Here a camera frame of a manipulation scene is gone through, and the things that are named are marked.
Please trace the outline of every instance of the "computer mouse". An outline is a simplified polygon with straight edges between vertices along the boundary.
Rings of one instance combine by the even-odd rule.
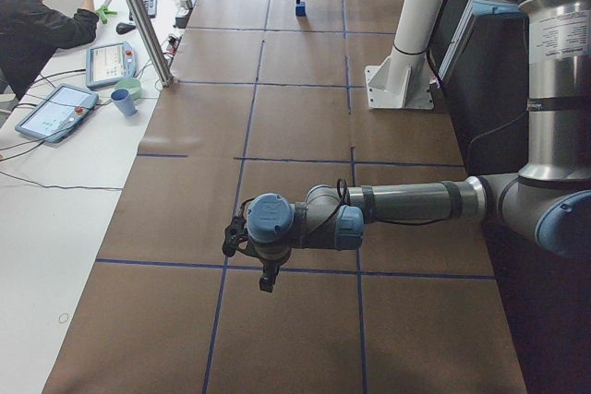
[[[130,32],[134,30],[136,26],[133,23],[126,23],[126,22],[119,22],[115,28],[117,34],[125,34],[126,32]]]

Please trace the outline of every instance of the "white table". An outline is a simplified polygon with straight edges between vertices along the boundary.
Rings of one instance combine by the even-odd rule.
[[[104,0],[95,0],[96,7]],[[99,22],[92,45],[128,41],[139,67],[149,58],[138,30],[119,36],[115,25],[127,21],[125,0],[113,0],[117,16]],[[159,0],[152,20],[163,42],[173,28],[177,6]],[[56,54],[45,76],[85,66],[86,48]],[[57,85],[84,86],[83,74],[50,78]],[[100,107],[70,137],[41,145],[13,160],[1,161],[0,172],[45,185],[121,188],[136,156],[162,88],[153,67],[141,77],[138,112],[124,117],[112,104]],[[30,92],[44,97],[53,87],[39,82]],[[113,88],[99,90],[107,101]],[[38,102],[25,96],[21,102]],[[30,109],[17,108],[0,128],[0,149],[29,139],[14,130]],[[2,150],[4,158],[35,143]],[[0,394],[41,392],[59,352],[78,299],[103,240],[120,191],[44,189],[0,175]]]

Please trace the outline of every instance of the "tablet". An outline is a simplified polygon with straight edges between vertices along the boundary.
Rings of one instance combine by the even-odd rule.
[[[59,142],[82,123],[98,100],[96,92],[59,85],[15,129],[39,140]]]
[[[132,78],[136,69],[136,53],[128,42],[92,46],[86,52],[86,86],[90,89]]]

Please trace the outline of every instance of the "person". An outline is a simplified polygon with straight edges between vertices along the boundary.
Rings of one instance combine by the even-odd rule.
[[[0,83],[4,80],[19,100],[58,48],[96,38],[94,0],[82,0],[72,18],[43,1],[0,0]]]

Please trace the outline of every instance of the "label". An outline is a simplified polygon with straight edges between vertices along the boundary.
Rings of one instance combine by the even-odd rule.
[[[529,25],[529,63],[589,54],[589,11],[545,18]]]

